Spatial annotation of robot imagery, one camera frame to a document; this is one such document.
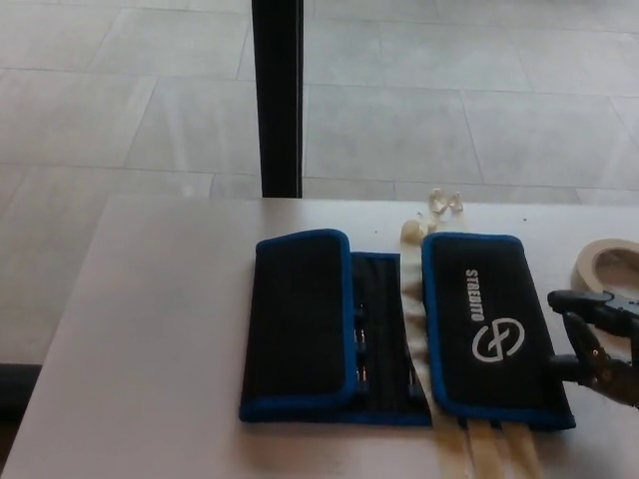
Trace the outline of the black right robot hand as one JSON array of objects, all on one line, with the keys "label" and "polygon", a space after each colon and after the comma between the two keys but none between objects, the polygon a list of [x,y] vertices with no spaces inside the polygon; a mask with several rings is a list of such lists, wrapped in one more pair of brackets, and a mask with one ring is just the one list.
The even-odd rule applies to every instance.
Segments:
[{"label": "black right robot hand", "polygon": [[553,378],[638,407],[638,301],[610,291],[553,290],[550,308],[559,314],[572,347],[549,357]]}]

